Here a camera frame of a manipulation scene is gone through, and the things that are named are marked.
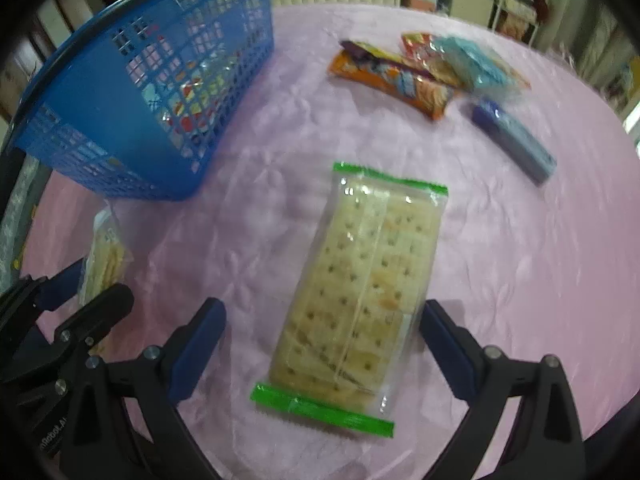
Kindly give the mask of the purple cracker packet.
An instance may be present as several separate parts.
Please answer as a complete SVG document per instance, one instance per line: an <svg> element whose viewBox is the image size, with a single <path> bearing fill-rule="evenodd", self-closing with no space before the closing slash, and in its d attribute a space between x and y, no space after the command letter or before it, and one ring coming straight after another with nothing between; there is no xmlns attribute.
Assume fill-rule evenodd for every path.
<svg viewBox="0 0 640 480"><path fill-rule="evenodd" d="M372 44L360 41L342 40L341 47L356 62L368 62L374 65L385 63L389 66L402 68L403 70L408 70L413 74L426 77L431 80L435 79L435 76L420 63L411 61L402 55L381 50L372 46Z"/></svg>

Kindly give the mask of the light blue cartoon packet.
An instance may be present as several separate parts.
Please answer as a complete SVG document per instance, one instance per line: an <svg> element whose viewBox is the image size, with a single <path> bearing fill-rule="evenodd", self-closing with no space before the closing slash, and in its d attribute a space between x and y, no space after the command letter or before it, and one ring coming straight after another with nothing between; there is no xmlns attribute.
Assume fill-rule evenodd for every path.
<svg viewBox="0 0 640 480"><path fill-rule="evenodd" d="M456 36L436 36L432 48L442 56L476 94L515 92L530 88L530 82L495 50Z"/></svg>

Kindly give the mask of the cracker pack green ends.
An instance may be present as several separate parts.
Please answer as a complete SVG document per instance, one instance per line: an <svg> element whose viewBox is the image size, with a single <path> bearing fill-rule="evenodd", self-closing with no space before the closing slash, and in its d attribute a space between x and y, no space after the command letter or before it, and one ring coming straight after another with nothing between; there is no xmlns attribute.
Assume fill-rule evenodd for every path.
<svg viewBox="0 0 640 480"><path fill-rule="evenodd" d="M262 408L393 437L388 416L425 304L448 200L438 183L336 162Z"/></svg>

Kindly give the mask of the doublemint gum bottle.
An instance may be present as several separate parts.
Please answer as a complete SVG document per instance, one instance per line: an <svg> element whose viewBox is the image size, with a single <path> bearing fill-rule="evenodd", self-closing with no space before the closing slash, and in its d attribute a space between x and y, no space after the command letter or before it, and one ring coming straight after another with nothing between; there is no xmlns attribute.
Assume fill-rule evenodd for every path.
<svg viewBox="0 0 640 480"><path fill-rule="evenodd" d="M556 159L518 118L497 102L478 100L472 106L471 120L537 186L544 185L555 173Z"/></svg>

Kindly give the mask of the red snack packet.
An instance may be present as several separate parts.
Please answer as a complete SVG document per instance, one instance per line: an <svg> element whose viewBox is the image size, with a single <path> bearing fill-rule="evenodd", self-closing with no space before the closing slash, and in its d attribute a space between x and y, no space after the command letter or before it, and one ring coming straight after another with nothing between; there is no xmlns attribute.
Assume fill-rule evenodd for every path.
<svg viewBox="0 0 640 480"><path fill-rule="evenodd" d="M434 46L429 32L405 32L401 35L405 56L421 65L435 80L456 89L464 89L462 79Z"/></svg>

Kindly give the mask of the cracker pack white strip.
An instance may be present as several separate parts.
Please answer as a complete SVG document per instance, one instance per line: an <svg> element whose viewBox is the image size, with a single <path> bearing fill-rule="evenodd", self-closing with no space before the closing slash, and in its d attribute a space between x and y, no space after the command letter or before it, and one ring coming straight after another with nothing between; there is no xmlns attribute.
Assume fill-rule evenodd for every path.
<svg viewBox="0 0 640 480"><path fill-rule="evenodd" d="M133 261L114 210L107 205L93 219L91 247L82 263L78 308L85 307L101 292L121 282Z"/></svg>

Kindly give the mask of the blue plastic basket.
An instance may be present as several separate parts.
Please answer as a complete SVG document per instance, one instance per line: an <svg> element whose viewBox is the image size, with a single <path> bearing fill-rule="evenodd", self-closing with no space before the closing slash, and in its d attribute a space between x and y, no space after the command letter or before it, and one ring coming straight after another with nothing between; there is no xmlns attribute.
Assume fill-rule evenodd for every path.
<svg viewBox="0 0 640 480"><path fill-rule="evenodd" d="M270 0L118 0L40 68L9 147L106 197L184 200L272 48Z"/></svg>

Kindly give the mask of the orange small snack packet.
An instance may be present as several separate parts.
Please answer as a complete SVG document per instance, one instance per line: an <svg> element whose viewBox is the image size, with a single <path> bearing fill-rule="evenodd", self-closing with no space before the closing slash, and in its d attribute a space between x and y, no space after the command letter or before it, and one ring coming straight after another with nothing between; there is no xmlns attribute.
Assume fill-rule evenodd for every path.
<svg viewBox="0 0 640 480"><path fill-rule="evenodd" d="M332 60L328 72L393 96L420 110L431 120L442 118L454 97L454 89L418 75L407 67L378 60L358 61L346 50Z"/></svg>

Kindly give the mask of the pink quilted tablecloth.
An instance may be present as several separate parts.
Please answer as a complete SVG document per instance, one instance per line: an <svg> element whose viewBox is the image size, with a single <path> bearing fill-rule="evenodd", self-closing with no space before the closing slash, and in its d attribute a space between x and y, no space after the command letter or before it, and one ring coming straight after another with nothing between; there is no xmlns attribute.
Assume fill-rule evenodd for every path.
<svg viewBox="0 0 640 480"><path fill-rule="evenodd" d="M639 391L639 159L543 56L412 11L94 18L14 144L129 262L58 326L70 479L585 479Z"/></svg>

